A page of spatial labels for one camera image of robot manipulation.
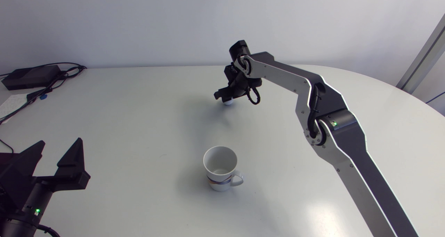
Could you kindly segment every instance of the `cable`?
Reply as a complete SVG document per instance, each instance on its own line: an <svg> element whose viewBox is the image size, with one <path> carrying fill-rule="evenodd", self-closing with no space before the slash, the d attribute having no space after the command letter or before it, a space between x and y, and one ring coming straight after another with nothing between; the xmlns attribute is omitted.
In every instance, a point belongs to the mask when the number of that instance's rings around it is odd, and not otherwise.
<svg viewBox="0 0 445 237"><path fill-rule="evenodd" d="M52 237L60 237L60 235L50 227L44 225L38 225L37 229L42 230L45 234L48 233Z"/></svg>
<svg viewBox="0 0 445 237"><path fill-rule="evenodd" d="M0 142L2 142L4 145L9 147L11 149L11 153L14 153L14 148L13 147L11 147L10 145L7 145L6 142L4 142L2 139L0 139Z"/></svg>
<svg viewBox="0 0 445 237"><path fill-rule="evenodd" d="M19 107L17 110L15 110L14 112L8 114L7 116L4 116L2 118L0 118L0 125L5 121L8 120L9 118L13 117L13 115L17 114L19 111L21 111L22 109L24 109L25 107L29 106L30 104L32 104L33 102L35 102L35 100L37 99L37 97L45 94L48 92L49 89L52 89L52 86L60 80L63 80L61 84L59 84L58 86L56 86L55 88L59 88L61 85L63 85L63 83L66 81L66 79L69 78L73 78L76 77L78 74L80 74L84 69L86 69L86 66L80 65L78 63L69 63L69 62L60 62L60 63L49 63L49 64L44 64L44 65L40 65L40 66L35 66L32 68L38 68L38 67L43 67L43 66L49 66L49 65L57 65L57 64L74 64L76 65L75 67L72 67L66 71L62 71L61 74L59 76L57 76L54 81L52 81L48 86L46 86L46 88L42 89L40 93L38 93L37 95L35 95L34 97L32 97L31 99L29 99L24 105L22 105L21 107ZM78 72L76 72L75 74L69 75L68 72L73 71L75 69L78 69Z"/></svg>
<svg viewBox="0 0 445 237"><path fill-rule="evenodd" d="M317 132L315 131L314 128L315 128L316 113L318 113L317 106L318 106L319 100L321 100L320 92L318 90L317 85L315 85L314 86L314 95L310 99L310 102L309 102L310 113L307 118L307 129L309 130L310 137L313 139L315 139L315 137L317 136Z"/></svg>
<svg viewBox="0 0 445 237"><path fill-rule="evenodd" d="M261 97L259 96L259 93L258 93L258 91L256 90L256 88L252 88L252 90L253 90L253 92L254 92L255 95L256 95L256 102L254 102L254 101L252 100L252 98L250 97L250 91L249 91L249 90L246 90L246 93L247 93L247 95L248 95L248 99L249 99L249 101L251 101L252 104L257 105L257 104L259 104L259 102L261 101Z"/></svg>
<svg viewBox="0 0 445 237"><path fill-rule="evenodd" d="M437 97L439 97L439 96L443 95L444 93L445 93L445 91L444 91L444 92L442 92L442 93L440 93L440 94L439 94L438 96L436 96L436 97L432 98L431 100L427 101L427 102L426 102L426 104L428 104L428 103L430 103L430 102L434 101L434 99L436 99Z"/></svg>
<svg viewBox="0 0 445 237"><path fill-rule="evenodd" d="M62 83L60 83L59 85L53 87L52 89L54 90L54 89L60 87L61 85L63 85L65 83L66 80L68 80L68 74L65 74L65 79L63 79Z"/></svg>

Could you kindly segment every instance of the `white table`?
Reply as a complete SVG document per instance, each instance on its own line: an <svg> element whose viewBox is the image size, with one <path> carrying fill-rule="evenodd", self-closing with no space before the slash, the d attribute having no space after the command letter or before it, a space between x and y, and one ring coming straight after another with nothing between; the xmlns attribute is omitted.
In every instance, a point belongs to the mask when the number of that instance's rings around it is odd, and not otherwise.
<svg viewBox="0 0 445 237"><path fill-rule="evenodd" d="M344 95L418 234L443 235L444 117L370 77L298 67ZM226 107L213 98L227 85L223 70L89 69L1 125L0 139L17 152L46 142L34 175L54 174L84 140L86 190L55 193L41 224L62 237L370 236L334 168L307 144L297 96L264 80L259 105L242 97ZM0 102L10 95L2 89ZM202 156L215 145L238 154L243 185L210 189Z"/></svg>

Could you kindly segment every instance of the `black box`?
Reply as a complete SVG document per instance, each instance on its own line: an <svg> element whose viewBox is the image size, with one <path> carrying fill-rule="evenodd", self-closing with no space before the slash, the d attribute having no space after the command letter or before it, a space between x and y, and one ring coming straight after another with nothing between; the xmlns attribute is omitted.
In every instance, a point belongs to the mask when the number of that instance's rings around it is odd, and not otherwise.
<svg viewBox="0 0 445 237"><path fill-rule="evenodd" d="M47 87L60 73L57 65L20 68L14 70L2 82L8 90Z"/></svg>

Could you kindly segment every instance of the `mug stripe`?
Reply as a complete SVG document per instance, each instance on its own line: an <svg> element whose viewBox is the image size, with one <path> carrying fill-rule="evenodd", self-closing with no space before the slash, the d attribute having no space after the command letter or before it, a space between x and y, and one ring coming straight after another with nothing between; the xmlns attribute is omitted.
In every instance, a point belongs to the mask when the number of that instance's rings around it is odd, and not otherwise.
<svg viewBox="0 0 445 237"><path fill-rule="evenodd" d="M210 184L217 184L217 185L224 185L230 182L232 175L230 175L229 177L227 177L227 179L223 180L223 181L216 181L216 180L212 180L210 179L210 177L207 176L207 178L209 179L209 183Z"/></svg>

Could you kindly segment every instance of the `coffee mug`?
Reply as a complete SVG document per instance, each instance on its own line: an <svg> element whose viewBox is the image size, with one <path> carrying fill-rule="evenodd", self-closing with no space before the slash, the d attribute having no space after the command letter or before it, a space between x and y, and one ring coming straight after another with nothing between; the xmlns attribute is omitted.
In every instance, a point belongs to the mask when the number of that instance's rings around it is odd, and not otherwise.
<svg viewBox="0 0 445 237"><path fill-rule="evenodd" d="M204 167L207 170L207 178L213 190L226 191L230 187L241 185L243 174L235 170L238 159L235 152L228 147L212 147L204 154ZM238 176L240 181L233 181Z"/></svg>

